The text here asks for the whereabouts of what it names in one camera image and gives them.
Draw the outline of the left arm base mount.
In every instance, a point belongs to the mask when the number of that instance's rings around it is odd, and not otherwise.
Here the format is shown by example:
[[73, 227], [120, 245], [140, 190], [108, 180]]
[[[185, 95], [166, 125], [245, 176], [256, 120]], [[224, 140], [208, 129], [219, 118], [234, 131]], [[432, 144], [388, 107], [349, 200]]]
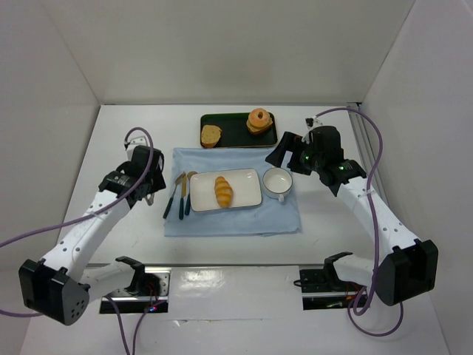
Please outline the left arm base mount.
[[164, 314], [169, 310], [171, 268], [146, 266], [145, 280], [136, 293], [123, 288], [110, 295], [121, 314], [140, 314], [145, 309], [150, 314]]

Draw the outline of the sliced brown bread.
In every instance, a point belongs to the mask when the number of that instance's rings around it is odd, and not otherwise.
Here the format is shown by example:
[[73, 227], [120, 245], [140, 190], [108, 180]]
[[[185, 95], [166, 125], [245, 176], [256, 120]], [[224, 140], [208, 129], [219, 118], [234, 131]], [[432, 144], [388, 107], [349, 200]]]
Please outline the sliced brown bread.
[[213, 148], [219, 143], [221, 134], [218, 126], [205, 125], [201, 130], [200, 143], [204, 148]]

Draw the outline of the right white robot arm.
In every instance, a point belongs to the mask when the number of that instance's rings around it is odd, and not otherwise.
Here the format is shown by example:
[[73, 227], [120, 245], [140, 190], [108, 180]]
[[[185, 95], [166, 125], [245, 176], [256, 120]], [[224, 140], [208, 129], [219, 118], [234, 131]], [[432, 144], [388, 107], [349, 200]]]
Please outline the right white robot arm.
[[438, 247], [420, 240], [395, 216], [368, 181], [355, 160], [346, 159], [341, 136], [334, 126], [319, 126], [305, 136], [285, 132], [266, 162], [280, 167], [290, 153], [290, 171], [319, 180], [342, 200], [371, 236], [372, 260], [342, 252], [324, 261], [330, 283], [352, 282], [372, 289], [388, 306], [396, 305], [435, 287]]

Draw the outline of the dark green tray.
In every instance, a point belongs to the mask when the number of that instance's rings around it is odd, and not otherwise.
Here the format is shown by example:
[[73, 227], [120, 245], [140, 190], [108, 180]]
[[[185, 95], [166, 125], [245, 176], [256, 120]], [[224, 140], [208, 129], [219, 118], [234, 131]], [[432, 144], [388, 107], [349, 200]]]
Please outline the dark green tray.
[[216, 143], [205, 143], [200, 139], [204, 148], [259, 148], [275, 146], [278, 142], [275, 118], [269, 112], [272, 124], [267, 130], [254, 134], [247, 127], [249, 112], [205, 114], [200, 118], [200, 132], [204, 128], [216, 126], [220, 129]]

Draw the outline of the striped bread roll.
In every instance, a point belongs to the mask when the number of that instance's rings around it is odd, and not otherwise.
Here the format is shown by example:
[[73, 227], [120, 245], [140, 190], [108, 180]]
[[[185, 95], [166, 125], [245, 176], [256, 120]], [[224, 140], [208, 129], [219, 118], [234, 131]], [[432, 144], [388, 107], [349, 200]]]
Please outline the striped bread roll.
[[219, 176], [215, 179], [214, 194], [220, 208], [227, 209], [231, 206], [233, 189], [223, 176]]

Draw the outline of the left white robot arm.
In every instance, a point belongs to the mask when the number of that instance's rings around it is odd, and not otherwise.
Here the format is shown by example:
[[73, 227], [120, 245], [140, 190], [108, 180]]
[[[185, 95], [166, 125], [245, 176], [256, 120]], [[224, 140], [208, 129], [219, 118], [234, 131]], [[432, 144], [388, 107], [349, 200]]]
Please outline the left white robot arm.
[[98, 192], [66, 236], [40, 260], [26, 260], [18, 270], [24, 305], [50, 319], [72, 325], [92, 300], [119, 288], [131, 295], [157, 296], [158, 277], [131, 257], [117, 257], [107, 266], [89, 269], [90, 259], [110, 231], [136, 205], [154, 202], [165, 189], [163, 153], [144, 136], [125, 143], [127, 161], [107, 174]]

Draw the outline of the bagel sandwich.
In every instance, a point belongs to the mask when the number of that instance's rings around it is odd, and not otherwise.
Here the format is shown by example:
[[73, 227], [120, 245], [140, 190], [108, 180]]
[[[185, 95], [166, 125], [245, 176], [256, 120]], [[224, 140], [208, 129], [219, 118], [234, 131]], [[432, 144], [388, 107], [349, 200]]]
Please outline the bagel sandwich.
[[252, 135], [259, 135], [273, 126], [273, 119], [265, 109], [256, 108], [249, 113], [246, 126]]

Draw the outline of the white rectangular plate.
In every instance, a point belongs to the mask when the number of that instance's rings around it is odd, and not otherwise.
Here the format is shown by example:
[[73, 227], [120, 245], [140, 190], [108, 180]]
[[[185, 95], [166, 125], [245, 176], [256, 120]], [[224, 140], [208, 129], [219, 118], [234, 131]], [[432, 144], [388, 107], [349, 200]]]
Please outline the white rectangular plate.
[[255, 169], [205, 172], [198, 173], [191, 179], [191, 208], [194, 212], [222, 209], [214, 194], [214, 182], [219, 176], [223, 176], [233, 189], [233, 200], [227, 209], [254, 207], [262, 203], [259, 176]]

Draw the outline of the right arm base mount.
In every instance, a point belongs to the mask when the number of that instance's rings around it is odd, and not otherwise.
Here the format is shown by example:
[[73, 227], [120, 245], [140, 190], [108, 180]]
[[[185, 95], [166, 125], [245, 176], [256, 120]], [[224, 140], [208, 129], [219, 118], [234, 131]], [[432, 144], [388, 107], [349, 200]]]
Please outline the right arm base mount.
[[332, 281], [323, 268], [300, 269], [299, 278], [293, 284], [302, 293], [304, 311], [347, 308], [363, 288], [353, 282]]

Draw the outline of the aluminium rail right side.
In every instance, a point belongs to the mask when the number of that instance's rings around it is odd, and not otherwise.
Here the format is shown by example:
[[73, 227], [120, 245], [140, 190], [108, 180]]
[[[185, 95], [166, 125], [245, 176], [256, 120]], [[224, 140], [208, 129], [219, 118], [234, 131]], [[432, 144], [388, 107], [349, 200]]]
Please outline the aluminium rail right side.
[[[360, 164], [364, 167], [364, 170], [369, 173], [378, 155], [378, 136], [372, 128], [372, 125], [365, 118], [354, 112], [348, 112], [348, 115], [361, 159]], [[380, 198], [389, 205], [378, 168], [375, 169], [372, 178], [372, 186], [375, 188]]]

